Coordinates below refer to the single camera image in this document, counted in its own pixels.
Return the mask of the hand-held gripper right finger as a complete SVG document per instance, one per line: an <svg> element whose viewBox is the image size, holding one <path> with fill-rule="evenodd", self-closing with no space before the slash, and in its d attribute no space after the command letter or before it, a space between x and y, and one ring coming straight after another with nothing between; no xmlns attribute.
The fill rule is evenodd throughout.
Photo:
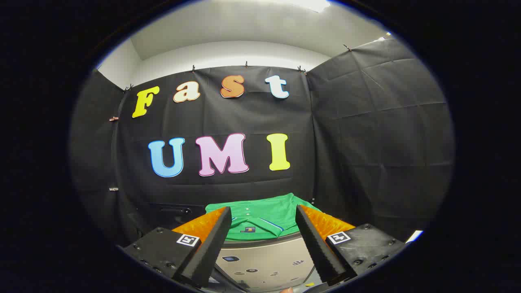
<svg viewBox="0 0 521 293"><path fill-rule="evenodd" d="M357 227L304 205L296 224L322 282L340 285L375 270L406 243L372 224Z"/></svg>

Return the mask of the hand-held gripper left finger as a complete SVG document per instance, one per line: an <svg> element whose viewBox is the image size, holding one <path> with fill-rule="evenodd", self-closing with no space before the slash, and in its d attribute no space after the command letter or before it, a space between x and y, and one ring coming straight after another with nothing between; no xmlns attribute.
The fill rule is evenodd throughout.
<svg viewBox="0 0 521 293"><path fill-rule="evenodd" d="M122 252L180 285L206 287L231 223L231 208L225 206L175 229L156 227Z"/></svg>

